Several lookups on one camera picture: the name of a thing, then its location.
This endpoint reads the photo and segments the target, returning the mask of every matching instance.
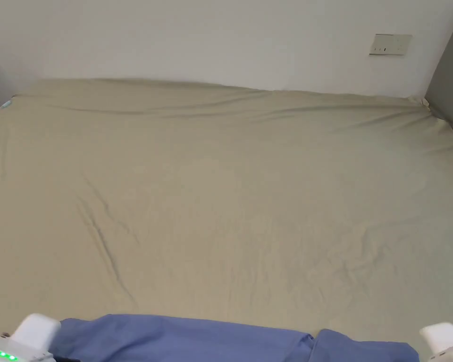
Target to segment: white plastic part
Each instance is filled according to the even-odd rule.
[[[10,339],[39,351],[47,351],[59,329],[59,321],[35,313],[23,320]]]
[[[451,323],[433,324],[419,332],[433,351],[429,362],[453,362],[453,325]]]

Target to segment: light switch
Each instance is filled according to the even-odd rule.
[[[371,45],[370,55],[403,56],[408,51],[412,35],[376,34]]]

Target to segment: bed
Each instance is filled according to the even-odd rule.
[[[427,350],[453,132],[407,99],[47,80],[0,109],[0,332],[159,314]]]

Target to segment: wrinkle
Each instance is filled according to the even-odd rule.
[[[132,296],[129,289],[126,287],[126,285],[124,284],[124,282],[121,278],[121,273],[119,272],[117,262],[110,251],[109,243],[108,243],[104,233],[102,232],[100,225],[96,221],[91,207],[83,198],[81,198],[79,196],[77,196],[77,198],[78,198],[80,204],[82,205],[82,207],[84,209],[84,213],[85,213],[85,214],[81,215],[81,219],[86,224],[86,226],[91,226],[95,230],[95,234],[98,236],[100,245],[102,246],[102,250],[104,251],[107,265],[110,266],[112,273],[113,273],[116,281],[118,282],[119,286],[121,287],[121,289],[129,296],[131,301],[133,301],[135,303],[134,297]]]

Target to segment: bedding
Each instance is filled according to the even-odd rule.
[[[40,81],[0,109],[0,333],[159,314],[453,322],[453,133],[407,99]]]
[[[333,330],[295,330],[147,315],[66,319],[54,356],[84,362],[419,362],[406,343],[356,342]]]

